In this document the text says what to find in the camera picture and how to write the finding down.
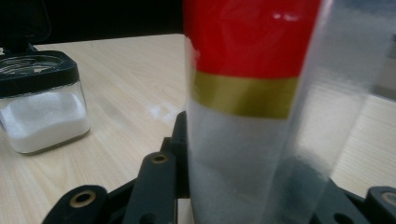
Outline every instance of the frosted plastic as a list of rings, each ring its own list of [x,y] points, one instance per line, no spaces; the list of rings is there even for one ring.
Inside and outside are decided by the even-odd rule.
[[[383,68],[395,13],[394,1],[322,1],[288,119],[236,116],[188,99],[195,223],[308,223]],[[188,38],[186,50],[190,88],[202,52]]]

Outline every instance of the dark background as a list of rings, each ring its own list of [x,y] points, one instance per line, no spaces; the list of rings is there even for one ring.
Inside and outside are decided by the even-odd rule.
[[[51,33],[37,44],[183,32],[182,0],[44,0]]]

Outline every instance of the gold band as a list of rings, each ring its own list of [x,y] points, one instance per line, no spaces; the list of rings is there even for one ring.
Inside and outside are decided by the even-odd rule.
[[[237,116],[286,119],[298,77],[251,78],[191,71],[190,95],[201,105]]]

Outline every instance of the brass insert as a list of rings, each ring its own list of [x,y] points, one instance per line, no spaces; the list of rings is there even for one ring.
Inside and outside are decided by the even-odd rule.
[[[70,206],[74,208],[84,207],[92,203],[96,198],[96,193],[93,190],[86,189],[73,196],[70,200]]]

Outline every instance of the screw hole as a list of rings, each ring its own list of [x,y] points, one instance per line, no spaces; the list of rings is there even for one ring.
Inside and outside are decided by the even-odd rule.
[[[154,163],[163,163],[166,162],[168,158],[165,155],[158,155],[152,158],[152,162]]]
[[[155,219],[157,218],[154,214],[147,213],[140,218],[139,224],[155,224]]]
[[[395,192],[383,192],[382,194],[382,199],[385,200],[385,202],[396,206],[396,193]]]
[[[355,222],[350,219],[350,217],[344,215],[344,214],[335,214],[334,215],[334,220],[338,223],[338,224],[354,224]]]
[[[96,193],[90,189],[83,190],[82,192],[75,194],[70,200],[70,206],[74,208],[84,207],[92,203],[96,198]]]

